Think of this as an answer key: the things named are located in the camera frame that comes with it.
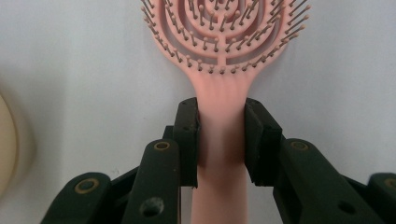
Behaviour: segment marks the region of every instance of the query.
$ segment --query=hairbrush head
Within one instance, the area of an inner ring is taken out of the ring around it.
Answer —
[[[309,18],[306,0],[142,0],[164,55],[187,74],[257,75]]]

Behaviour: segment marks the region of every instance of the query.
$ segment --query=hairbrush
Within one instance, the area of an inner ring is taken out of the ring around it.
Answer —
[[[160,51],[190,79],[201,124],[191,223],[247,223],[248,89],[300,31],[306,0],[142,0]]]

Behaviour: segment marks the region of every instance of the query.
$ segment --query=white surface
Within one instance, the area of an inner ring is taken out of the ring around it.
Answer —
[[[363,183],[396,173],[396,2],[311,5],[307,29],[250,97],[340,173]],[[35,139],[29,171],[0,201],[0,223],[38,223],[76,175],[114,178],[136,167],[145,145],[173,123],[178,102],[194,95],[156,49],[139,8],[0,0],[0,92]],[[250,223],[280,223],[270,189],[249,188],[249,207]]]

